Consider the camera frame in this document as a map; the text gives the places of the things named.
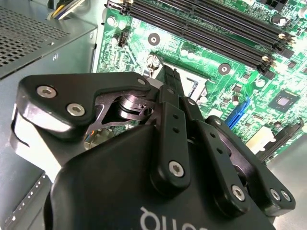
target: wire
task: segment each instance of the wire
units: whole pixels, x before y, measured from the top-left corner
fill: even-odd
[[[63,18],[66,17],[69,13],[71,13],[74,9],[76,9],[78,6],[80,6],[85,0],[79,0],[77,3],[75,3],[73,6],[71,6],[66,12],[63,14],[59,15],[58,19],[62,20]]]
[[[75,3],[78,3],[80,0],[62,0],[61,2],[58,2],[58,5],[64,5],[64,7],[58,12],[57,15],[55,15],[55,19],[59,18],[59,15],[62,15],[67,9],[69,9],[70,6],[74,5]]]
[[[55,16],[60,10],[62,10],[64,6],[65,6],[65,5],[60,5],[60,6],[53,12],[52,17],[54,18],[54,16]]]

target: mounting hole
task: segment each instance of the mounting hole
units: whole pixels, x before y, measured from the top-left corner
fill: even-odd
[[[177,129],[177,128],[173,128],[173,131],[175,132],[175,133],[179,133],[180,131],[179,131],[179,129]]]
[[[153,113],[154,113],[154,110],[152,108],[147,108],[147,109],[144,110],[145,116],[150,116]]]
[[[223,151],[220,150],[219,148],[217,148],[216,150],[217,150],[219,153],[221,153],[221,154],[223,153]]]
[[[157,46],[161,41],[161,38],[158,34],[152,33],[148,36],[148,43],[152,46]]]

